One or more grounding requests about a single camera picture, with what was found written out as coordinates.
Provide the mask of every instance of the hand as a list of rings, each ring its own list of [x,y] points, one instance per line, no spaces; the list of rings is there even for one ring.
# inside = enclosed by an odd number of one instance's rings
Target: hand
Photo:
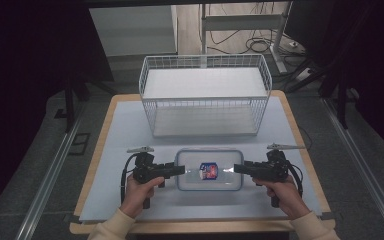
[[[310,210],[305,205],[295,187],[294,180],[288,176],[285,182],[268,182],[253,178],[253,182],[267,187],[267,195],[280,199],[280,209],[288,215],[291,220],[307,215]]]
[[[120,210],[131,218],[136,218],[143,209],[145,198],[154,196],[154,187],[164,182],[163,177],[154,178],[151,181],[140,184],[133,175],[127,177],[126,196],[120,206]]]

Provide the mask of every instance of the white wall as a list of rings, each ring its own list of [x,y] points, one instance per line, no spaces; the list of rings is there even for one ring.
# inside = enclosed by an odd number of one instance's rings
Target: white wall
[[[175,6],[96,8],[90,14],[106,56],[177,52]]]

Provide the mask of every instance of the sleeve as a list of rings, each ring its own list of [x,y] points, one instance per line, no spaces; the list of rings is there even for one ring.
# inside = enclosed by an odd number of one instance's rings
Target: sleeve
[[[135,219],[124,214],[120,209],[103,223],[98,223],[89,235],[88,240],[123,240],[126,238]]]
[[[314,212],[291,221],[300,240],[339,239],[335,230],[325,227]]]

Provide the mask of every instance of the white wire rack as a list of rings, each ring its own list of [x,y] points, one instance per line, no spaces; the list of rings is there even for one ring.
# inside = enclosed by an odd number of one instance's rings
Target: white wire rack
[[[259,54],[146,57],[139,80],[156,137],[256,135],[271,87]]]

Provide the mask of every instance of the plastic tray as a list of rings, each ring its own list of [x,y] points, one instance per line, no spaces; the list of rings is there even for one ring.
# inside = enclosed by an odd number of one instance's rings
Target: plastic tray
[[[176,165],[185,166],[177,176],[177,187],[183,191],[236,191],[242,187],[242,174],[233,172],[234,164],[243,163],[236,149],[182,149],[176,154]]]

